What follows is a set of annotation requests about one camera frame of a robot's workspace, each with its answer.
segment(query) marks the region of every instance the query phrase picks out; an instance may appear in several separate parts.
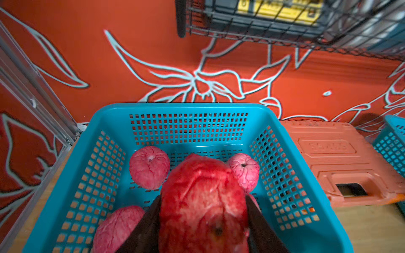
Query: painted flower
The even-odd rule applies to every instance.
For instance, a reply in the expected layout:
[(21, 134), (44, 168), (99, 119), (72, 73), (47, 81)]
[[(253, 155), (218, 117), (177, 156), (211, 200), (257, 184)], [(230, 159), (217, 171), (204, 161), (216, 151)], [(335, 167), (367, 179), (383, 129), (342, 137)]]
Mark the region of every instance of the painted flower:
[[(237, 41), (221, 52), (212, 53), (211, 51), (217, 42), (217, 39), (213, 38), (210, 44), (201, 50), (202, 57), (197, 69), (188, 72), (176, 67), (151, 64), (142, 61), (126, 51), (109, 31), (105, 30), (104, 32), (111, 46), (131, 73), (141, 82), (153, 87), (139, 102), (218, 102), (218, 97), (226, 98), (227, 102), (234, 102), (234, 100), (245, 99), (247, 95), (264, 88), (268, 90), (268, 100), (273, 99), (274, 101), (278, 101), (276, 98), (271, 97), (271, 85), (285, 70), (291, 59), (291, 55), (286, 55), (283, 59), (271, 63), (269, 57), (267, 64), (259, 68), (250, 78), (241, 78), (236, 71), (229, 69), (218, 72), (206, 72), (203, 71), (203, 67), (207, 59), (224, 56), (243, 43), (242, 41)], [(269, 45), (268, 51), (271, 52), (271, 45)], [(152, 77), (142, 77), (139, 74), (139, 70), (135, 70), (130, 64), (129, 59), (140, 64), (144, 70), (147, 69), (148, 73), (152, 74)], [(279, 68), (276, 74), (269, 77), (262, 77), (266, 70), (274, 67)], [(243, 83), (254, 84), (255, 88), (243, 90)], [(165, 96), (162, 91), (166, 91), (169, 95)], [(277, 107), (279, 117), (281, 117), (280, 102), (267, 103), (263, 101), (261, 103), (265, 106)]]

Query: yellow label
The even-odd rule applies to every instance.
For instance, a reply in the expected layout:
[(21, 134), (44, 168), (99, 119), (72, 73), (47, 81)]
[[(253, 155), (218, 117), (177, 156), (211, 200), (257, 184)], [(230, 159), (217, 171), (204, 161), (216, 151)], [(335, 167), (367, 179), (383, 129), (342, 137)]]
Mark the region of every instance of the yellow label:
[[(238, 11), (246, 13), (249, 0), (239, 0)], [(311, 25), (319, 18), (323, 0), (255, 0), (253, 15)]]
[(249, 10), (249, 2), (249, 0), (239, 0), (238, 11), (247, 13), (247, 11)]

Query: metal frame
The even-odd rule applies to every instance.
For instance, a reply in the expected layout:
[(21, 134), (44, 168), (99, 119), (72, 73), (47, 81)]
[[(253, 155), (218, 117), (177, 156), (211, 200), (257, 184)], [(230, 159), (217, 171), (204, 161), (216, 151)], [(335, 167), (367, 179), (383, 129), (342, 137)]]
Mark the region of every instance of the metal frame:
[(2, 22), (0, 22), (0, 82), (63, 145), (73, 145), (81, 133), (76, 122)]
[[(81, 130), (1, 21), (0, 83), (64, 145), (52, 169), (36, 188), (23, 212), (0, 244), (2, 253), (8, 251), (55, 172), (67, 157)], [(1, 96), (9, 96), (9, 94), (0, 94), (0, 99)]]
[[(323, 0), (322, 8), (315, 8), (319, 16), (307, 24), (303, 24), (301, 15), (312, 8), (313, 1), (298, 4), (293, 0), (247, 0), (250, 5), (260, 5), (256, 11), (249, 7), (246, 13), (238, 9), (239, 1), (242, 0), (176, 0), (179, 36), (183, 37), (186, 31), (190, 35), (405, 60), (405, 17), (392, 17), (398, 9), (405, 9), (403, 0), (374, 1), (378, 4), (364, 13), (359, 6), (372, 0)], [(281, 10), (292, 2), (301, 12), (286, 21)], [(259, 13), (264, 3), (283, 7), (275, 16), (266, 16)], [(337, 29), (337, 24), (346, 27)], [(378, 26), (381, 28), (370, 32)]]

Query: basket mesh holes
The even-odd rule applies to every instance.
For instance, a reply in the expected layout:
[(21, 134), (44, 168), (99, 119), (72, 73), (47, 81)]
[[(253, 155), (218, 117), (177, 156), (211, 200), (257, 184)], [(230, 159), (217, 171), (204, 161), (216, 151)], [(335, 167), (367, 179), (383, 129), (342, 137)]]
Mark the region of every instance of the basket mesh holes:
[(403, 156), (405, 147), (393, 132), (388, 133), (379, 143), (375, 144), (374, 149), (382, 154), (384, 159), (391, 164), (400, 175), (405, 177), (405, 157)]
[(130, 115), (137, 145), (241, 140), (248, 113), (154, 115)]
[(269, 126), (249, 146), (281, 231), (319, 221), (315, 208)]
[(126, 154), (104, 131), (92, 151), (54, 252), (89, 252), (97, 226), (113, 210), (121, 176), (118, 171), (122, 170)]
[[(227, 150), (213, 150), (213, 151), (203, 151), (203, 152), (190, 152), (190, 153), (171, 153), (169, 154), (169, 160), (170, 160), (170, 171), (174, 169), (177, 165), (179, 165), (187, 156), (190, 154), (197, 154), (205, 157), (210, 157), (214, 159), (221, 160), (223, 162), (228, 161), (229, 158), (231, 158), (234, 154), (242, 152), (242, 149), (227, 149)], [(137, 185), (135, 182), (131, 182), (129, 185), (129, 189), (134, 189), (138, 190), (141, 189), (142, 187)], [(145, 193), (151, 193), (151, 197), (149, 200), (144, 201), (145, 206), (143, 209), (147, 211), (149, 209), (149, 205), (152, 203), (153, 199), (156, 197), (157, 191), (160, 191), (160, 189), (154, 189), (154, 190), (147, 190), (143, 189)]]
[(398, 128), (399, 130), (402, 130), (402, 129), (405, 128), (405, 126), (403, 126), (403, 125), (397, 125), (396, 128)]

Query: wall mural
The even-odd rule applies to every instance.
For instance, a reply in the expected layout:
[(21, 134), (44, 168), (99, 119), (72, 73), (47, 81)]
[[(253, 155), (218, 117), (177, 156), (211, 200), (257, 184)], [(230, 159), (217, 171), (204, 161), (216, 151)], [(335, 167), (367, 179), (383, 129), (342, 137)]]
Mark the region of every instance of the wall mural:
[(62, 144), (3, 86), (0, 92), (1, 243), (52, 169)]
[[(254, 102), (280, 120), (349, 122), (372, 139), (384, 115), (405, 116), (405, 63), (195, 35), (180, 39), (174, 9), (174, 1), (3, 1), (0, 19), (80, 124), (117, 102)], [(153, 10), (153, 18), (145, 10)], [(0, 173), (9, 183), (0, 187), (0, 241), (60, 147), (47, 130), (20, 120), (27, 111), (19, 117), (3, 111)], [(30, 139), (41, 146), (30, 150), (36, 166), (19, 164), (13, 129), (30, 136), (27, 147)]]

